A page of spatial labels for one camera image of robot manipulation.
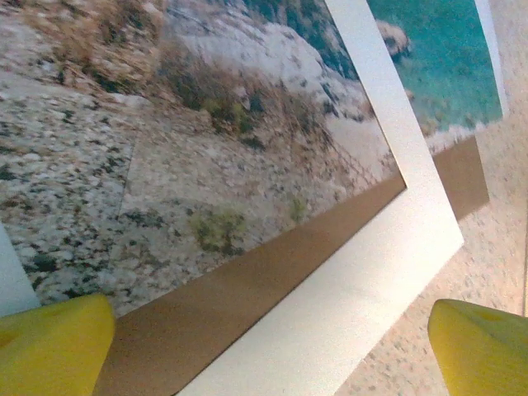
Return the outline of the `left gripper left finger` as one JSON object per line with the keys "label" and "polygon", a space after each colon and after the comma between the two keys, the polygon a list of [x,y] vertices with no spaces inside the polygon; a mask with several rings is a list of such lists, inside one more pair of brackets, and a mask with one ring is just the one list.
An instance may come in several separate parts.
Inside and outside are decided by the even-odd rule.
{"label": "left gripper left finger", "polygon": [[0,318],[0,396],[92,396],[114,334],[99,294]]}

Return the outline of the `landscape photo print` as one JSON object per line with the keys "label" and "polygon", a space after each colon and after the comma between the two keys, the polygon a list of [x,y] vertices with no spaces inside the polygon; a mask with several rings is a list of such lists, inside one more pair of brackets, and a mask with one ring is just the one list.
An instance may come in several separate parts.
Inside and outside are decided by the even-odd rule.
{"label": "landscape photo print", "polygon": [[349,206],[397,161],[353,46],[432,155],[504,112],[487,0],[0,0],[0,223],[41,304],[118,315]]}

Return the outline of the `white mat board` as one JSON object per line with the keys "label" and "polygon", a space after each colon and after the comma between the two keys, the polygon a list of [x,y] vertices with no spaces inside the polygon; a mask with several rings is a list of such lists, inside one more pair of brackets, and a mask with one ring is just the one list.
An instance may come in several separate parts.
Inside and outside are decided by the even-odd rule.
{"label": "white mat board", "polygon": [[369,0],[0,0],[0,396],[333,396],[460,246]]}

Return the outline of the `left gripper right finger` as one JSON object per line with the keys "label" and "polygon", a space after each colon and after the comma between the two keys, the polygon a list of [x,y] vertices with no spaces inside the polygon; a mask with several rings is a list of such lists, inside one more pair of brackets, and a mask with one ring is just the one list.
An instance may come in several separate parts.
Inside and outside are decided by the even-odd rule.
{"label": "left gripper right finger", "polygon": [[450,396],[528,396],[528,318],[439,299],[427,331]]}

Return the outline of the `brown backing board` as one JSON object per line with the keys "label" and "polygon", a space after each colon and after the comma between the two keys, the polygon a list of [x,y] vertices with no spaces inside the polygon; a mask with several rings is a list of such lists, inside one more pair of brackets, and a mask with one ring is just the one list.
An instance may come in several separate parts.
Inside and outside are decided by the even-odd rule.
{"label": "brown backing board", "polygon": [[487,202],[468,138],[121,317],[94,396],[332,396]]}

